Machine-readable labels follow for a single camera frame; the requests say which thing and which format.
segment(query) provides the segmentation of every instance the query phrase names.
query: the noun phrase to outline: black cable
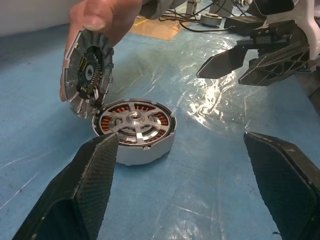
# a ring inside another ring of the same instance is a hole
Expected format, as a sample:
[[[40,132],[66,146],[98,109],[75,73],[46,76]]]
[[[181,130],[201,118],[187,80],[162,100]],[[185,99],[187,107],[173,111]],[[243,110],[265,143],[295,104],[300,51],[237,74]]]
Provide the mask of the black cable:
[[[190,17],[185,17],[182,14],[177,13],[176,9],[174,9],[174,11],[168,10],[167,12],[162,14],[159,17],[159,21],[160,22],[164,22],[164,21],[184,21],[184,22],[190,22],[190,23],[199,23],[199,20],[195,16],[192,17],[192,15],[190,15]]]
[[[214,4],[217,5],[219,7],[219,9],[217,11],[214,12],[214,14],[216,14],[217,12],[219,12],[223,7],[224,5],[226,4],[227,0],[224,0],[224,2],[222,3],[222,5],[220,6],[217,2],[215,2]]]
[[[225,10],[227,13],[231,14],[232,16],[236,17],[236,15],[234,15],[231,11],[229,11],[228,9],[224,8],[224,5],[226,4],[227,0],[224,0],[223,4],[220,6],[218,3],[216,3],[216,5],[219,7],[219,9],[217,11],[215,11],[215,14],[217,12],[219,12],[221,9]]]
[[[214,29],[214,30],[196,30],[196,29],[191,29],[185,25],[183,25],[183,21],[179,21],[179,24],[186,30],[189,30],[190,32],[194,32],[194,33],[213,33],[213,32],[223,32],[223,31],[227,31],[230,28],[233,28],[233,26],[228,27],[228,28],[222,28],[222,29]]]
[[[241,12],[240,17],[241,17],[242,15],[247,16],[246,13],[238,6],[238,4],[235,3],[234,0],[231,0],[231,2],[233,3],[233,5],[235,5],[235,6],[240,10],[240,12]]]
[[[179,17],[186,18],[186,19],[196,17],[194,14],[191,15],[191,14],[188,14],[188,13],[178,13],[176,9],[174,9],[174,10],[168,9],[167,12],[169,12],[171,14],[178,15]]]
[[[195,14],[193,14],[192,16],[195,17],[197,16],[199,13],[203,12],[204,10],[206,10],[207,8],[210,8],[212,5],[216,4],[218,2],[218,0],[212,0],[212,3],[209,4],[208,6],[206,6],[205,8],[201,9],[200,11],[197,11]]]

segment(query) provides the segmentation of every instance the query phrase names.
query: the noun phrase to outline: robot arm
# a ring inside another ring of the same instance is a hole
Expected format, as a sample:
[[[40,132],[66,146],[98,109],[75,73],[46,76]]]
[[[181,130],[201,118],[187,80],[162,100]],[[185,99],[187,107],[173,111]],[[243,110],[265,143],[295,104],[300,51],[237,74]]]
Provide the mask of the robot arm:
[[[286,9],[271,9],[263,0],[255,2],[267,15],[264,25],[234,48],[212,56],[198,71],[198,78],[219,79],[242,67],[249,49],[257,49],[259,58],[249,61],[249,69],[238,81],[242,85],[268,86],[296,72],[316,69],[320,28],[314,18],[315,0],[287,0]]]

